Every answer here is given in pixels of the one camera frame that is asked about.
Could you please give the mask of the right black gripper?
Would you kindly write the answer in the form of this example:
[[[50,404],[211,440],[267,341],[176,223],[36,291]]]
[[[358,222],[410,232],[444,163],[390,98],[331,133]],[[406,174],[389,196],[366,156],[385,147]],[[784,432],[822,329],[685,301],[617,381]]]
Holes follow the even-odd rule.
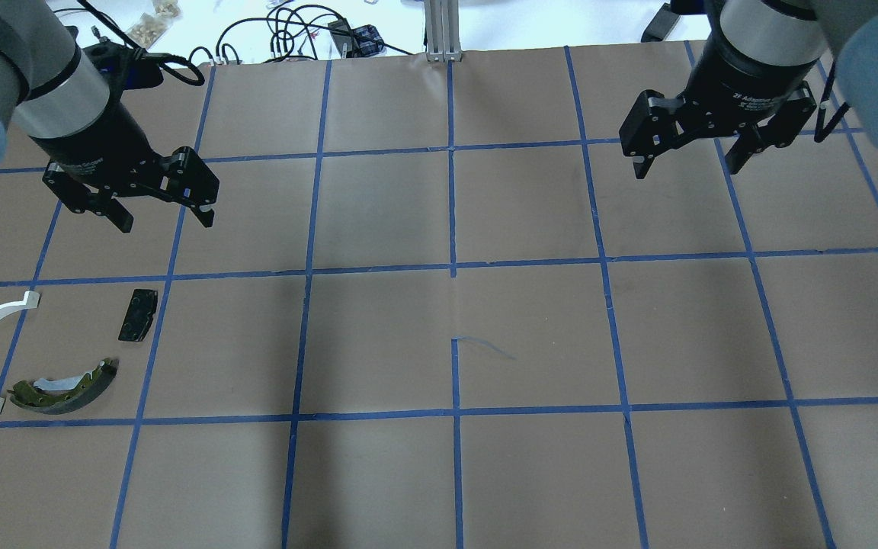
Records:
[[[642,180],[656,157],[703,138],[707,124],[713,124],[710,134],[724,136],[741,123],[774,114],[763,127],[753,123],[739,129],[725,155],[729,174],[736,175],[753,154],[793,143],[818,109],[811,87],[801,82],[805,75],[805,65],[767,65],[739,52],[721,34],[711,34],[683,97],[654,90],[638,94],[619,129],[623,155],[632,159],[634,175]]]

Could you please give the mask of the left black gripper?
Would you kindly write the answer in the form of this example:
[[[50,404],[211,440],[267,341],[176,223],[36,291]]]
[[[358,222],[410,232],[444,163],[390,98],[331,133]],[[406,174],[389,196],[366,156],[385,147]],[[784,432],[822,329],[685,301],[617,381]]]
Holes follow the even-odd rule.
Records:
[[[74,214],[93,213],[129,233],[135,218],[112,192],[125,191],[180,201],[204,228],[215,223],[219,178],[192,147],[178,147],[167,170],[168,157],[153,149],[129,112],[109,111],[68,136],[30,138],[55,163],[46,166],[43,183]]]

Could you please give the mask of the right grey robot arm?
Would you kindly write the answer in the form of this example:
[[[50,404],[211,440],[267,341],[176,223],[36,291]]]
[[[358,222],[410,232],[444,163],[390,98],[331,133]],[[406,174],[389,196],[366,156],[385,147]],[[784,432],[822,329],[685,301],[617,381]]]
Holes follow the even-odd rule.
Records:
[[[705,15],[710,35],[683,91],[641,91],[621,124],[637,178],[670,149],[728,136],[725,161],[738,174],[809,120],[822,142],[848,112],[878,149],[878,1],[670,1],[645,39],[684,14]]]

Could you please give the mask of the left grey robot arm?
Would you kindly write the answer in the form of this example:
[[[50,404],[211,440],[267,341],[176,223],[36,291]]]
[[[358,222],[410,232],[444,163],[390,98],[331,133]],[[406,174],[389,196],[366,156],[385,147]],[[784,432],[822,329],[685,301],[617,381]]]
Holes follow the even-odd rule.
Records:
[[[163,82],[186,59],[109,41],[81,48],[44,1],[0,1],[0,163],[17,123],[48,156],[47,188],[71,212],[128,233],[125,197],[178,203],[205,228],[219,179],[192,147],[161,156],[125,105],[126,90]]]

